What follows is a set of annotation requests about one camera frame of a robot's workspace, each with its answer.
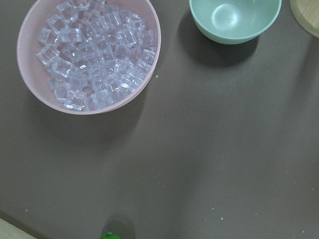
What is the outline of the green lime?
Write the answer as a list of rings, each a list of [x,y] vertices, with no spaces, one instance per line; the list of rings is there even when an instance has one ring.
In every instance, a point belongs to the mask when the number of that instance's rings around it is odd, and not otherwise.
[[[112,232],[107,232],[103,234],[100,239],[121,239],[118,235],[113,234]]]

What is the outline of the wooden cup tree stand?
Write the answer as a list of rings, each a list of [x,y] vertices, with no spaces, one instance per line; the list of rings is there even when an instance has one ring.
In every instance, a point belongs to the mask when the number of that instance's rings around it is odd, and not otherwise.
[[[308,33],[319,37],[319,0],[290,0],[295,20]]]

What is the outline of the mint green bowl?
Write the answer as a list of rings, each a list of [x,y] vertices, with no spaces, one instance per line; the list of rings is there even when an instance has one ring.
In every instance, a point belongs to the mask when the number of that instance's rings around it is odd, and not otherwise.
[[[281,9],[280,0],[190,0],[199,31],[221,44],[241,44],[266,31]]]

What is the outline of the pink bowl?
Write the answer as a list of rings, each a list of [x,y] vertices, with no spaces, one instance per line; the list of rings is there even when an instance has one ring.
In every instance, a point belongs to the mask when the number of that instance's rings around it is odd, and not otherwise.
[[[48,73],[45,71],[43,64],[36,57],[36,53],[41,50],[41,46],[37,39],[41,29],[46,26],[45,20],[57,13],[56,6],[63,3],[63,0],[38,0],[29,10],[20,28],[16,49],[17,62],[26,86],[34,96],[52,109],[73,115],[94,115],[110,112],[128,104],[136,98],[150,81],[156,68],[161,47],[160,22],[152,3],[149,0],[109,0],[107,2],[118,4],[121,8],[138,13],[146,20],[147,26],[155,31],[157,52],[150,72],[147,74],[142,84],[132,94],[121,100],[119,103],[91,112],[77,112],[65,109],[61,103],[58,103],[55,100],[55,97],[46,82]]]

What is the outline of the clear ice cubes pile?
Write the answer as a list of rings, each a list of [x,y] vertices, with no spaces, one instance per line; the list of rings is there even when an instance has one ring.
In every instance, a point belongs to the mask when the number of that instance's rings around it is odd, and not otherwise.
[[[92,112],[136,91],[157,53],[146,20],[105,0],[68,0],[56,10],[40,32],[37,54],[56,101],[69,110]]]

